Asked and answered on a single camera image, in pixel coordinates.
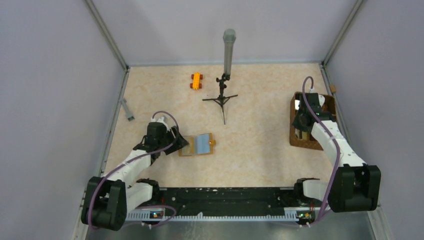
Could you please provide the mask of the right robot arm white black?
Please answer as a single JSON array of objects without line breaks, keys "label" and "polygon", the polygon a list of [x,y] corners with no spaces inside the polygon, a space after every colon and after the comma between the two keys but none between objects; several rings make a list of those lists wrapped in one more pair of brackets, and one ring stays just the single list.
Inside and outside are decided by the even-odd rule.
[{"label": "right robot arm white black", "polygon": [[307,206],[316,199],[327,203],[335,213],[374,211],[378,205],[381,171],[362,160],[340,132],[334,98],[296,92],[290,102],[290,121],[290,144],[322,150],[336,167],[332,181],[298,179],[294,185],[294,202]]}]

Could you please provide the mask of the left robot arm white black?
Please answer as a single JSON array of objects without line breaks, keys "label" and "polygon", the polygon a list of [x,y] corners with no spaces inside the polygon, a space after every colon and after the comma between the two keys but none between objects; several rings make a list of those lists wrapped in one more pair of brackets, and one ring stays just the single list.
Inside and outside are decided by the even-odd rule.
[{"label": "left robot arm white black", "polygon": [[146,135],[128,157],[104,176],[93,176],[86,186],[81,222],[93,228],[118,231],[128,212],[145,203],[154,207],[160,202],[158,183],[137,180],[137,176],[165,153],[174,153],[189,143],[178,125],[169,127],[163,120],[152,120]]}]

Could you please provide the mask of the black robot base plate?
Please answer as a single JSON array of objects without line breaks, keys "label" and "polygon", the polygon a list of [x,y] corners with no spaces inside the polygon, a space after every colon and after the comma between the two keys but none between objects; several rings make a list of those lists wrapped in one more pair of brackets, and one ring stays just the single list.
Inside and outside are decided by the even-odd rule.
[{"label": "black robot base plate", "polygon": [[299,179],[293,187],[168,187],[153,186],[152,198],[143,207],[167,206],[166,214],[178,217],[266,217],[284,216],[289,208],[306,208],[312,213],[321,206],[318,199],[302,194]]}]

